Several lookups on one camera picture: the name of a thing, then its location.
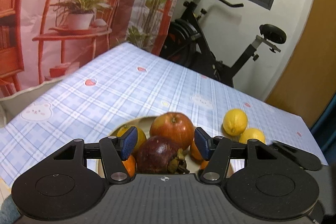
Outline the yellow lemon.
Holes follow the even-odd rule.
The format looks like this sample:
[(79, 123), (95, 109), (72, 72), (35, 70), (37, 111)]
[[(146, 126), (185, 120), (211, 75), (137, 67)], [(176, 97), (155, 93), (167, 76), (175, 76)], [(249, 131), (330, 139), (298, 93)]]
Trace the yellow lemon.
[(248, 125), (248, 117), (241, 109), (231, 109), (223, 118), (223, 129), (230, 136), (239, 136)]
[(262, 143), (266, 143), (266, 138), (264, 133), (257, 128), (246, 129), (239, 137), (239, 143), (246, 144), (249, 139), (257, 139)]

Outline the orange tangerine front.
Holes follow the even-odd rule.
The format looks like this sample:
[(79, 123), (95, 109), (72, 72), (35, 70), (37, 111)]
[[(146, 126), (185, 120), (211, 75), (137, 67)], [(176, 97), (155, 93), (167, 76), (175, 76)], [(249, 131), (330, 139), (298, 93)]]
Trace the orange tangerine front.
[(194, 140), (190, 145), (190, 156), (196, 161), (203, 161), (203, 157), (199, 152)]

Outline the wooden door panel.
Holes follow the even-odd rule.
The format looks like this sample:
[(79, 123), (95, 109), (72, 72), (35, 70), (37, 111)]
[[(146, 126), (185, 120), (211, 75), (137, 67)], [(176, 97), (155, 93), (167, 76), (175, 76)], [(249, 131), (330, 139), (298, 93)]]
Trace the wooden door panel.
[(301, 38), (266, 102), (308, 127), (335, 94), (335, 0), (314, 0)]

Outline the small orange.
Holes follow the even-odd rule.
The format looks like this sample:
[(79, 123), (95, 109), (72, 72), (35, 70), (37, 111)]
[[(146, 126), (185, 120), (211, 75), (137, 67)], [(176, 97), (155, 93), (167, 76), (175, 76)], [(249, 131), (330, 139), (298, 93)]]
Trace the small orange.
[(126, 168), (130, 177), (135, 175), (137, 169), (137, 163), (133, 155), (130, 155), (127, 160), (122, 162), (124, 167)]

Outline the blue plaid tablecloth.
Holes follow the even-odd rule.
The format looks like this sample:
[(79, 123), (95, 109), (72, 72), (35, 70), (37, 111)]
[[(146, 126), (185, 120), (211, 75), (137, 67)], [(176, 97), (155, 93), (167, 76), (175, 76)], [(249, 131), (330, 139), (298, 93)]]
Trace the blue plaid tablecloth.
[(1, 178), (7, 185), (72, 139), (95, 143), (121, 124), (183, 113), (209, 135), (223, 132), (228, 110), (242, 109), (268, 143), (280, 141), (326, 159), (300, 116), (279, 110), (209, 77), (123, 43), (52, 84), (5, 100)]

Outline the cream round plate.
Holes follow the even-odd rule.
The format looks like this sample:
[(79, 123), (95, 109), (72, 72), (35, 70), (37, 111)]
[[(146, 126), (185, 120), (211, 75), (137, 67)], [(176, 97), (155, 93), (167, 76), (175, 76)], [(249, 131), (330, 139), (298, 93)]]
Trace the cream round plate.
[[(150, 126), (151, 124), (154, 122), (155, 120), (155, 116), (151, 116), (151, 117), (141, 117), (141, 118), (136, 118), (130, 121), (125, 122), (124, 124), (119, 125), (115, 130), (113, 130), (109, 135), (113, 135), (116, 136), (116, 133), (118, 132), (118, 130), (125, 124), (127, 125), (135, 125), (138, 126), (140, 129), (143, 130), (143, 132), (146, 135), (146, 138), (149, 139), (150, 138)], [(201, 165), (201, 161), (198, 162), (196, 160), (194, 160), (189, 153), (189, 148), (184, 152), (185, 155), (185, 160), (186, 160), (186, 168), (187, 170), (189, 170), (191, 173), (197, 173), (198, 170), (200, 170), (200, 165)], [(101, 160), (96, 160), (96, 173), (98, 173), (101, 177), (105, 177), (104, 174), (104, 170), (102, 167), (102, 162)]]

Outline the orange tangerine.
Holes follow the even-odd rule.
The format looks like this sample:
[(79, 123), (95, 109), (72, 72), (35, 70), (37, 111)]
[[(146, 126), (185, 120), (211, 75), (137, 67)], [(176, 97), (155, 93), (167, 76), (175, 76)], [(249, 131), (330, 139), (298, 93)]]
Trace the orange tangerine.
[(203, 161), (203, 157), (199, 152), (194, 140), (190, 145), (190, 156), (196, 161)]
[(208, 166), (209, 161), (202, 161), (200, 165), (200, 170), (204, 170)]

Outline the red apple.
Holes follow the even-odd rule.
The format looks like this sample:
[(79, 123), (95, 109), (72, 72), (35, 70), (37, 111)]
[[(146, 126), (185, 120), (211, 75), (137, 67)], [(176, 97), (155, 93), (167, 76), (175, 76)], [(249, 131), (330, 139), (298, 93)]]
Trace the red apple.
[(170, 139), (187, 150), (194, 140), (194, 125), (185, 114), (168, 112), (155, 118), (149, 134)]

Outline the blue curtain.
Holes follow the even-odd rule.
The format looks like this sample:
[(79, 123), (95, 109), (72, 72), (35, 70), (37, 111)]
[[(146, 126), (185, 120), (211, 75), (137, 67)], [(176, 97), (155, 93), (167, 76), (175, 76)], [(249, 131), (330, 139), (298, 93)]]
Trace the blue curtain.
[(335, 118), (335, 102), (330, 102), (311, 128), (311, 133), (329, 164), (335, 164)]

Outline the printed room backdrop cloth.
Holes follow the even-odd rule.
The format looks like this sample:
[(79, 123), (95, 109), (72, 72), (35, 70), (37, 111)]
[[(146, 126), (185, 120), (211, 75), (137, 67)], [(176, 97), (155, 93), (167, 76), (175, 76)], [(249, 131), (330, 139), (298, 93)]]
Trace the printed room backdrop cloth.
[(79, 69), (122, 42), (159, 54), (177, 0), (1, 0), (1, 96)]

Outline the yellow-orange citrus fruit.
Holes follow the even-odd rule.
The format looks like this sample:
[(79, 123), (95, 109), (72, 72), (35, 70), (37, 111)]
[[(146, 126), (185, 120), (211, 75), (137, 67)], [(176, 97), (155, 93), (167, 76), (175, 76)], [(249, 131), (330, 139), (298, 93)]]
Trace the yellow-orange citrus fruit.
[(124, 134), (124, 133), (126, 133), (127, 132), (127, 130), (128, 129), (130, 129), (132, 126), (134, 126), (136, 129), (137, 129), (137, 143), (136, 143), (136, 145), (135, 145), (135, 147), (134, 147), (134, 150), (133, 150), (133, 152), (132, 152), (132, 154), (136, 154), (137, 153), (137, 151), (138, 151), (138, 149), (139, 149), (139, 147), (146, 141), (146, 135), (145, 135), (145, 133), (143, 132), (143, 130), (142, 129), (140, 129), (138, 126), (135, 126), (135, 125), (133, 125), (133, 124), (131, 124), (131, 125), (127, 125), (127, 124), (125, 124), (125, 125), (123, 125), (119, 130), (118, 130), (118, 132), (116, 133), (116, 136), (117, 137), (122, 137), (122, 135)]

